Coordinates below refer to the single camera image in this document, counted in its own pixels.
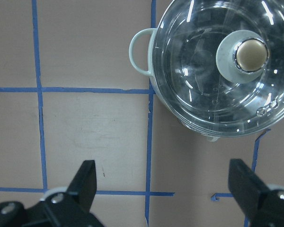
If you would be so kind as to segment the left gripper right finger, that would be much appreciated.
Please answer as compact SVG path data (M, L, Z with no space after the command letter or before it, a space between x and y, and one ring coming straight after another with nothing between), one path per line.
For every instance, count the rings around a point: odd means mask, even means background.
M284 186L265 184L242 159L231 159L228 188L250 227L284 227Z

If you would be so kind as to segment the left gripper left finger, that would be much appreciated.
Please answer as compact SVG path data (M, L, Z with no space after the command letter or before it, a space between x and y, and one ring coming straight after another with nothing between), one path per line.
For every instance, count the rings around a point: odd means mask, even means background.
M0 203L0 227L100 227L90 212L97 191L95 161L85 160L67 188L49 190L37 204Z

